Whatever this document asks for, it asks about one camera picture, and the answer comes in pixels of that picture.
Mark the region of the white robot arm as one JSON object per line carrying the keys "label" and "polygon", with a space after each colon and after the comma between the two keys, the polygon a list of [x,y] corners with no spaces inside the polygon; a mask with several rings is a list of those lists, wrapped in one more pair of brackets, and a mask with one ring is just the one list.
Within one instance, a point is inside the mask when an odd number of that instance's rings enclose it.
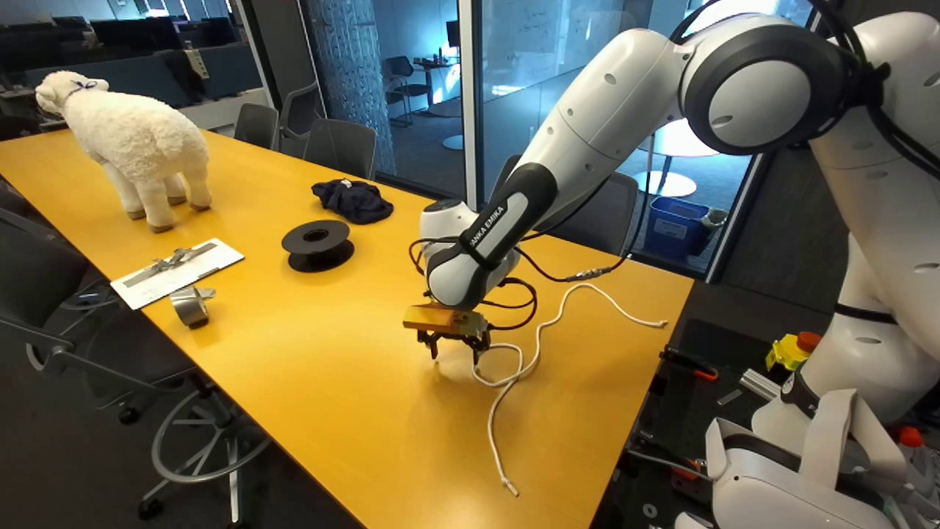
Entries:
{"label": "white robot arm", "polygon": [[672,118],[718,153],[807,144],[850,238],[834,316],[782,398],[859,390],[895,420],[940,360],[940,21],[888,12],[810,31],[725,15],[690,36],[626,28],[568,85],[490,202],[430,256],[430,293],[472,309],[538,222],[587,199]]}

